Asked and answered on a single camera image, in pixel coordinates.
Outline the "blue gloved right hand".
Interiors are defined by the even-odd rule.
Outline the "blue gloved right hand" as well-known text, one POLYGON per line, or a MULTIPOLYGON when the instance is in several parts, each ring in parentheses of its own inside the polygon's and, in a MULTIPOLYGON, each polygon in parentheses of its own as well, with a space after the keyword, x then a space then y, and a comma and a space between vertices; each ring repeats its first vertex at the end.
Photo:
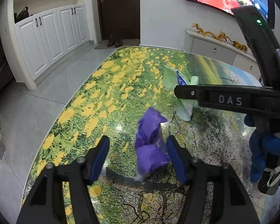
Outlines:
POLYGON ((260 140, 255 130, 250 137, 249 147, 252 152, 250 180, 256 183, 266 168, 266 155, 271 153, 280 157, 280 132, 266 133, 260 140))

